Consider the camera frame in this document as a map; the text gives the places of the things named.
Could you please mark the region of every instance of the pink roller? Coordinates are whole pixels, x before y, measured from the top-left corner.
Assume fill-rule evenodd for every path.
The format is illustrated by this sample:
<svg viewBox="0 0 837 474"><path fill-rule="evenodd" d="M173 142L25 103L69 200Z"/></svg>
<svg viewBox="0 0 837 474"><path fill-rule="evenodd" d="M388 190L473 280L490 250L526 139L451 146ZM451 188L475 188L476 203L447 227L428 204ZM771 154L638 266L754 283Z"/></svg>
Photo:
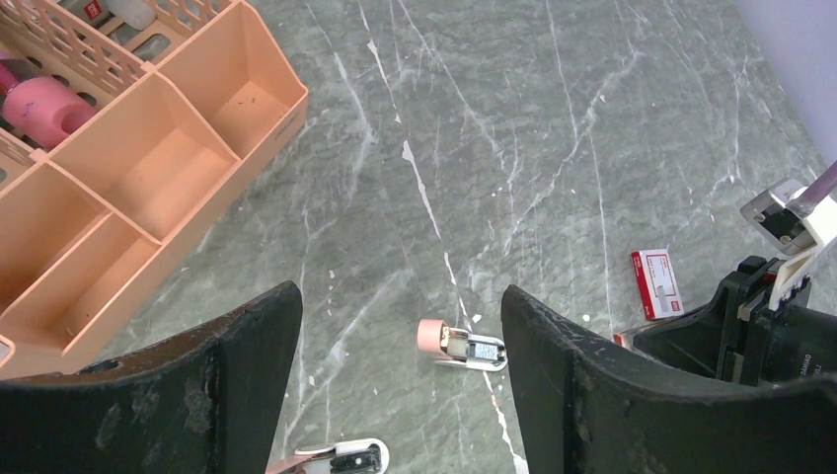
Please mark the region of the pink roller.
<svg viewBox="0 0 837 474"><path fill-rule="evenodd" d="M24 59L0 50L3 118L44 148L53 148L96 110L63 84L40 76Z"/></svg>
<svg viewBox="0 0 837 474"><path fill-rule="evenodd" d="M422 319L418 323L418 350L433 357L448 358L441 347L442 330L446 327L447 324L440 319Z"/></svg>

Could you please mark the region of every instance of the gray marble surface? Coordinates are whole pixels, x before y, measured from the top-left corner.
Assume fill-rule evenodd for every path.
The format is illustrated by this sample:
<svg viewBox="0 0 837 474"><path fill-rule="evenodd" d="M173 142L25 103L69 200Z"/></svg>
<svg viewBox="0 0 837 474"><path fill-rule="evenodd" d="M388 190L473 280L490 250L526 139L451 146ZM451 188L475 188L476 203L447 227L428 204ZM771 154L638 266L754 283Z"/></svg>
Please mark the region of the gray marble surface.
<svg viewBox="0 0 837 474"><path fill-rule="evenodd" d="M738 208L823 169L729 1L255 5L309 121L103 356L294 280L273 458L375 436L393 473L525 472L507 373L433 365L419 319L500 336L515 283L609 337L642 322L629 254L659 247L693 307L773 255Z"/></svg>

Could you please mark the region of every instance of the red label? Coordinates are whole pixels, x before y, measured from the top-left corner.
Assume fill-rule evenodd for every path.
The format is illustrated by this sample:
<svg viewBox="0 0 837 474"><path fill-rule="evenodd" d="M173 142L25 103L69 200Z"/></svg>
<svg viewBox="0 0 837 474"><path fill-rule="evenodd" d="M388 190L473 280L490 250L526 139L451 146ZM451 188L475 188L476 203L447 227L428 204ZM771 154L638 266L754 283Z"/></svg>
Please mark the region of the red label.
<svg viewBox="0 0 837 474"><path fill-rule="evenodd" d="M95 20L96 17L102 15L102 7L99 6L99 2L97 0L93 0L84 6L84 13L87 14L87 18Z"/></svg>

